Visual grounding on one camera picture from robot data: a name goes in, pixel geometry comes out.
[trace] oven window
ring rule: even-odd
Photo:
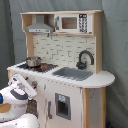
[[[76,17],[65,17],[62,18],[63,29],[77,29],[77,18]]]

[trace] gray curtain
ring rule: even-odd
[[[114,128],[128,126],[128,1],[127,0],[10,0],[16,63],[26,58],[21,12],[104,10],[103,70],[116,77],[107,87],[107,121]]]
[[[7,86],[7,67],[15,63],[9,1],[0,0],[0,89]]]

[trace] cabinet handle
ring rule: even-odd
[[[51,101],[48,102],[48,117],[52,119],[52,115],[50,114]]]

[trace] handle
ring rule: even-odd
[[[48,117],[52,119],[52,115],[50,114],[51,101],[48,102]]]
[[[59,21],[59,16],[56,17],[56,21],[55,21],[56,30],[59,30],[59,26],[57,25],[57,21]]]

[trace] toy stove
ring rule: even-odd
[[[30,71],[36,71],[36,72],[42,72],[45,73],[47,71],[50,71],[53,68],[58,67],[58,65],[53,65],[53,64],[47,64],[47,63],[41,63],[40,66],[37,67],[29,67],[27,64],[22,64],[20,66],[17,66],[18,68],[30,70]]]

